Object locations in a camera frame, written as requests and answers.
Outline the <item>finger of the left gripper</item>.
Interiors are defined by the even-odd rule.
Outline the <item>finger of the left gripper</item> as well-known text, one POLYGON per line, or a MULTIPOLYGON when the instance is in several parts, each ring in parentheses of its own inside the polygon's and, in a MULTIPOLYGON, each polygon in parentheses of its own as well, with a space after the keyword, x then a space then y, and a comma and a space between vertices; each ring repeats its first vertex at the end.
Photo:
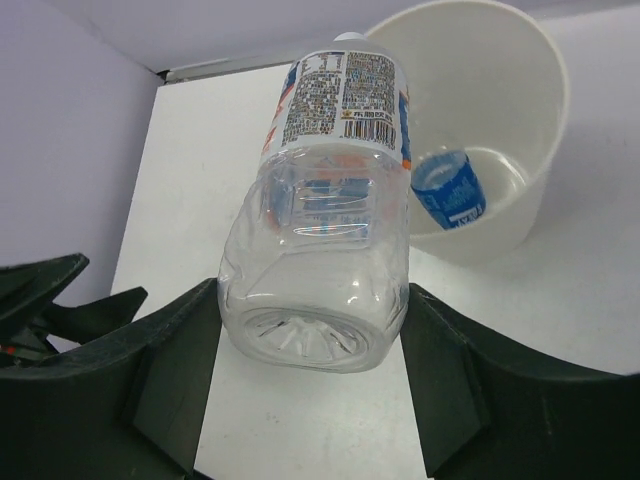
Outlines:
POLYGON ((26 325, 89 265, 82 253, 1 268, 1 324, 26 325))
POLYGON ((46 331, 81 345, 131 323, 148 293, 136 287, 77 307, 51 304, 42 313, 46 331))

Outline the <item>blue label plastic bottle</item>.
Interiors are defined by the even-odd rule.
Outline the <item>blue label plastic bottle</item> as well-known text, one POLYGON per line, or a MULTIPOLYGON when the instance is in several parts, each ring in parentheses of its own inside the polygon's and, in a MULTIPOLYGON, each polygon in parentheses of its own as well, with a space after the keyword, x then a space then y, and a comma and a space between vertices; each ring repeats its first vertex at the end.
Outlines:
POLYGON ((463 150, 424 158, 412 173, 411 188, 422 207, 445 230, 473 223, 486 211, 483 188, 463 150))

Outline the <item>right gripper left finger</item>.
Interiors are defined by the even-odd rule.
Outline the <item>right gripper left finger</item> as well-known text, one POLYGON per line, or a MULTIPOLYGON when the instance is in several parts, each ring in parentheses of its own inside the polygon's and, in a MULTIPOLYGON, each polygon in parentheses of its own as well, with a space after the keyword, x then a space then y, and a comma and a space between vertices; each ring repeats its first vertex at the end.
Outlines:
POLYGON ((81 347, 1 371, 5 479, 195 479, 220 337, 208 279, 81 347))

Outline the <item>red white label bottle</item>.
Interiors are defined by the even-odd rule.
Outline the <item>red white label bottle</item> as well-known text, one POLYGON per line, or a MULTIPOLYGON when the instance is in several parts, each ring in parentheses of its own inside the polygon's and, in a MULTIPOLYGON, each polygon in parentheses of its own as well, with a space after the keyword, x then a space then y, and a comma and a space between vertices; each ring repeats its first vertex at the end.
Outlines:
POLYGON ((384 360, 409 300, 408 113, 403 69, 362 34, 292 64, 217 278, 242 353, 334 373, 384 360))

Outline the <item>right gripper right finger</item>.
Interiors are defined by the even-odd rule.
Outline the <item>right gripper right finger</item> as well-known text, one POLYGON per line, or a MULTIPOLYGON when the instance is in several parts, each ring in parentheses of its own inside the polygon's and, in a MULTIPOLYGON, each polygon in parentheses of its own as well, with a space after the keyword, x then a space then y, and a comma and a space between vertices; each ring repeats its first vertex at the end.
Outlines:
POLYGON ((638 477, 637 375, 536 351, 418 285, 400 337, 429 477, 638 477))

